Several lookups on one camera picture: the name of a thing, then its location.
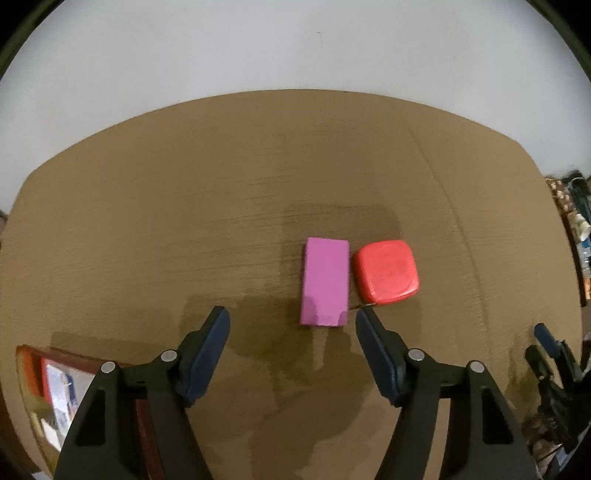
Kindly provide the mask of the pink rectangular block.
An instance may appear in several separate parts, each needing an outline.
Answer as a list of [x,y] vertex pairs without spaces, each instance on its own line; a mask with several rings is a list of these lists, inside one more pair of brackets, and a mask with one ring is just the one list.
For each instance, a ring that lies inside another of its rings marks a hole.
[[349,315],[349,242],[308,237],[304,245],[304,326],[342,327]]

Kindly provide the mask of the dark red gold tin tray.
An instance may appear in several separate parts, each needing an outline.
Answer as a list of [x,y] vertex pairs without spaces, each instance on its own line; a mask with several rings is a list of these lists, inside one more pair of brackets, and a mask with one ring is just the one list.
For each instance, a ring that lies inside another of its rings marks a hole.
[[[94,378],[63,437],[44,382],[53,360]],[[62,350],[16,348],[19,387],[34,435],[55,479],[161,479],[141,371]]]

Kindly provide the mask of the red rounded case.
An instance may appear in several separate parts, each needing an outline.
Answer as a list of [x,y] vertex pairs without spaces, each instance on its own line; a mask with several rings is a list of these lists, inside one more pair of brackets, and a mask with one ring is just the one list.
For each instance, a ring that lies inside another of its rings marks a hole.
[[363,246],[353,256],[353,272],[366,304],[396,303],[420,289],[415,257],[404,240],[383,240]]

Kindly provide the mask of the white paper cup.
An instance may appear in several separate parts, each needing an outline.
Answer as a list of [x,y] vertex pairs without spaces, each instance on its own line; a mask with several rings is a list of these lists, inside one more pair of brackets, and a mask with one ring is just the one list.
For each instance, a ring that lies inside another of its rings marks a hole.
[[586,241],[590,237],[591,225],[580,213],[572,213],[571,224],[573,231],[581,242]]

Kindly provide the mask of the clear box blue label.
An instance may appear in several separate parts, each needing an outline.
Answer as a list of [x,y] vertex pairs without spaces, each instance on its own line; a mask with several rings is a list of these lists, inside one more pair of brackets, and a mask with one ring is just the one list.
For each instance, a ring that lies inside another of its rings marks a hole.
[[94,375],[53,360],[43,361],[42,372],[57,427],[66,437]]

